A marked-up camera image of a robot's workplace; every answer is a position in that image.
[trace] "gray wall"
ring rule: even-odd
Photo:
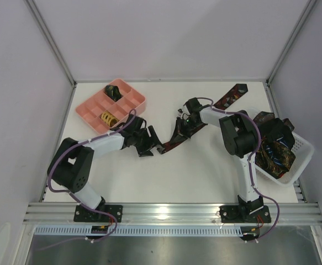
[[[36,0],[74,78],[265,79],[307,0]]]
[[[70,93],[24,1],[0,0],[0,227],[12,226],[3,264],[39,199]]]
[[[272,88],[283,117],[289,117],[299,135],[315,147],[303,172],[310,202],[322,211],[322,1],[303,28]]]

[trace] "purple cable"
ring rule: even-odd
[[[111,136],[111,135],[117,134],[117,133],[121,132],[122,130],[124,130],[126,127],[128,127],[128,126],[133,122],[133,120],[135,119],[135,116],[136,116],[136,110],[135,110],[135,109],[130,110],[129,115],[130,115],[130,114],[132,114],[132,112],[133,112],[133,117],[132,117],[132,118],[131,118],[131,119],[130,119],[130,120],[129,120],[129,121],[128,121],[128,122],[127,122],[123,127],[121,127],[120,129],[118,129],[118,130],[116,130],[116,131],[113,131],[113,132],[111,132],[110,134],[98,135],[98,136],[96,136],[96,137],[94,137],[94,138],[92,138],[92,139],[90,139],[90,140],[86,140],[86,141],[83,141],[83,142],[80,142],[80,143],[78,143],[78,144],[75,144],[75,145],[71,146],[71,147],[70,147],[69,149],[67,149],[64,153],[62,153],[62,155],[61,155],[61,156],[60,156],[60,157],[55,161],[54,165],[53,165],[53,166],[52,166],[52,168],[51,168],[51,171],[50,171],[50,172],[49,172],[49,174],[48,174],[47,184],[48,184],[48,188],[49,188],[52,192],[54,192],[54,193],[63,193],[63,192],[68,193],[68,194],[69,194],[69,195],[70,195],[70,196],[71,196],[71,197],[72,197],[76,202],[80,203],[80,205],[81,205],[82,207],[84,207],[84,208],[86,208],[87,210],[92,211],[92,212],[94,212],[94,213],[106,215],[106,216],[108,216],[108,217],[112,218],[112,219],[113,219],[113,221],[115,222],[115,227],[112,229],[112,231],[111,231],[111,232],[109,232],[109,233],[108,233],[108,234],[106,234],[105,236],[102,236],[102,237],[101,237],[101,238],[99,238],[99,239],[91,240],[92,242],[99,242],[99,241],[105,240],[105,239],[106,239],[106,238],[108,238],[112,233],[114,233],[114,232],[115,232],[115,230],[117,229],[117,226],[118,226],[118,221],[117,221],[117,219],[116,219],[113,215],[111,215],[110,213],[106,213],[106,212],[104,212],[104,211],[94,210],[94,209],[92,209],[92,208],[88,207],[86,204],[82,203],[79,199],[77,199],[77,198],[76,198],[76,196],[75,196],[73,193],[71,193],[69,190],[67,190],[67,189],[54,189],[54,188],[52,187],[52,185],[51,185],[51,178],[52,178],[52,175],[54,174],[54,172],[55,172],[55,170],[56,170],[57,165],[58,165],[58,164],[61,162],[61,160],[63,160],[63,159],[64,159],[64,157],[65,157],[68,153],[70,153],[73,149],[75,149],[75,148],[77,148],[77,147],[79,147],[79,146],[85,145],[85,144],[87,144],[87,143],[89,143],[89,142],[94,142],[94,141],[99,140],[99,139],[101,139],[101,138],[104,138],[104,137],[108,137],[108,136]],[[63,243],[65,243],[65,242],[69,242],[69,241],[73,241],[73,240],[81,240],[81,239],[85,239],[85,238],[84,238],[84,237],[73,237],[73,238],[69,238],[69,239],[67,239],[67,240],[60,241],[60,242],[55,243],[55,244],[53,244],[53,245],[46,246],[46,247],[42,247],[42,248],[38,249],[38,251],[47,250],[48,248],[58,246],[58,245],[63,244]]]
[[[258,126],[255,124],[255,122],[246,114],[242,113],[242,112],[226,112],[224,110],[221,110],[221,109],[217,109],[217,108],[213,108],[213,100],[210,99],[210,98],[199,98],[199,99],[206,99],[206,100],[209,100],[211,101],[211,106],[212,106],[212,110],[215,111],[215,112],[219,112],[219,113],[223,113],[223,114],[230,114],[230,115],[233,115],[233,114],[236,114],[236,115],[241,115],[242,117],[246,118],[248,121],[251,122],[251,124],[254,126],[255,128],[255,131],[256,131],[256,134],[258,136],[258,144],[256,146],[256,148],[252,151],[252,153],[250,154],[248,160],[250,161],[251,160],[251,157],[260,149],[260,144],[261,144],[261,136],[260,136],[260,131],[259,131],[259,128]],[[263,234],[262,236],[260,236],[260,238],[266,236],[267,234],[269,234],[277,225],[278,223],[278,219],[279,219],[279,216],[280,216],[280,206],[278,205],[277,201],[274,200],[273,198],[271,197],[268,197],[268,196],[265,196],[263,195],[261,192],[259,192],[259,190],[257,190],[257,188],[255,188],[255,183],[254,183],[254,178],[253,178],[253,174],[252,174],[252,167],[251,167],[251,163],[249,163],[249,175],[250,175],[250,182],[251,182],[251,186],[253,187],[254,191],[261,197],[263,198],[266,198],[272,202],[275,203],[276,207],[277,207],[277,216],[276,216],[276,219],[275,219],[275,222],[273,223],[273,225],[271,226],[271,228],[265,233]]]

